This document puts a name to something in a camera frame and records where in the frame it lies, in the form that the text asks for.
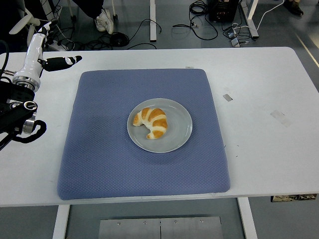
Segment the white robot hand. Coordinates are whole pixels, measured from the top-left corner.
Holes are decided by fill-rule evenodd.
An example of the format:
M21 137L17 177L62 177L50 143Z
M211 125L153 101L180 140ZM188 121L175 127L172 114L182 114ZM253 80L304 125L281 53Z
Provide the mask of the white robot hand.
M39 84L42 70L52 72L68 69L82 60L81 56L43 58L43 48L50 30L50 25L51 22L45 24L33 35L26 53L24 66L13 75L12 82L14 84L18 84L19 81Z

